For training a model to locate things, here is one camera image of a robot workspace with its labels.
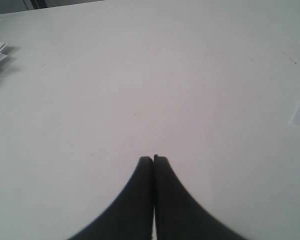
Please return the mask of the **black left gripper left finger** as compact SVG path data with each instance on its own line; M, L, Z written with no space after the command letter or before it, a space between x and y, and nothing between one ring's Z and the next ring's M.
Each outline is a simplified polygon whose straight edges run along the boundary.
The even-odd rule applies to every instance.
M154 218L153 180L153 160L143 156L116 199L71 239L151 240Z

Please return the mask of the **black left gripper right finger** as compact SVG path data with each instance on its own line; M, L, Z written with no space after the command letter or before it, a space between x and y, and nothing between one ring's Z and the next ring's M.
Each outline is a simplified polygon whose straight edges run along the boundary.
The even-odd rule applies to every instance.
M243 240L189 194L168 159L153 159L155 227L158 240Z

